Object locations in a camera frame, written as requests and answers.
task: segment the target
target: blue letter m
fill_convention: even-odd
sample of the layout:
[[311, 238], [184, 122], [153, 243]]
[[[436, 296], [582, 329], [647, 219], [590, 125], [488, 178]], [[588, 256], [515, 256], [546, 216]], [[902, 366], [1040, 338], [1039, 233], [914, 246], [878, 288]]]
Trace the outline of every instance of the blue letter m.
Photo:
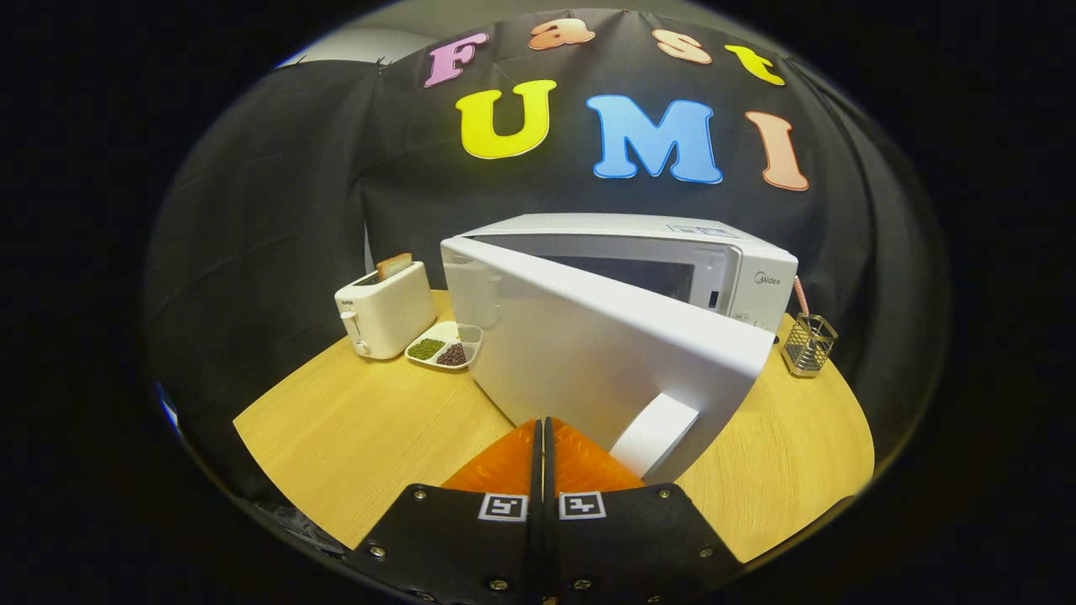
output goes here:
[[677, 161], [669, 172], [681, 181], [720, 183], [721, 170], [713, 164], [709, 119], [713, 111], [695, 101], [672, 101], [661, 124], [642, 113], [635, 101], [623, 95], [600, 95], [586, 99], [586, 107], [601, 121], [601, 161], [594, 173], [603, 179], [631, 179], [638, 168], [627, 160], [631, 144], [651, 177], [662, 173], [672, 146]]

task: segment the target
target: pink straw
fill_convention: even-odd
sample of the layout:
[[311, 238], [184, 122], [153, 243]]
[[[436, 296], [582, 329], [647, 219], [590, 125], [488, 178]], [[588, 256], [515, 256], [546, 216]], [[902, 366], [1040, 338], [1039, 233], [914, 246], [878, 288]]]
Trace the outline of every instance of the pink straw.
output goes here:
[[796, 279], [792, 280], [792, 289], [796, 291], [796, 298], [799, 299], [799, 310], [805, 315], [809, 315], [810, 309], [807, 308], [807, 295], [804, 294], [804, 284], [799, 283], [799, 276], [796, 276]]

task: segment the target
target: red beans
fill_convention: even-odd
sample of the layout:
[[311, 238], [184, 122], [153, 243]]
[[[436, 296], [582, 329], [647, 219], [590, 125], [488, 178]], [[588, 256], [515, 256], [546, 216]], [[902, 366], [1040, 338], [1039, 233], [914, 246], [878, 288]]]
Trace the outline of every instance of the red beans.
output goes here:
[[458, 366], [467, 363], [467, 355], [464, 354], [464, 346], [456, 342], [437, 357], [437, 363], [442, 366]]

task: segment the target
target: midea logo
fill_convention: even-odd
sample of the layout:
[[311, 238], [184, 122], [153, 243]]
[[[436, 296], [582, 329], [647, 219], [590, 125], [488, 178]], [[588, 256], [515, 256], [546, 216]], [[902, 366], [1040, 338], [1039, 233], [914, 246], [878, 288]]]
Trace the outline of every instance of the midea logo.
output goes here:
[[774, 283], [774, 284], [777, 284], [777, 283], [781, 283], [781, 280], [779, 280], [777, 278], [771, 278], [771, 277], [767, 276], [763, 271], [759, 271], [758, 273], [754, 275], [754, 283]]

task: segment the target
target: metal mesh cup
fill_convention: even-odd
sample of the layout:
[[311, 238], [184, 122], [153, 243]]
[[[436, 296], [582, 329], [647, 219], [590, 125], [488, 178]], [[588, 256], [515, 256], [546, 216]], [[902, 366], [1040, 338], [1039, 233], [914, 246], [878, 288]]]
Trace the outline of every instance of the metal mesh cup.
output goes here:
[[821, 315], [801, 313], [784, 339], [781, 357], [795, 376], [812, 378], [830, 357], [837, 333]]

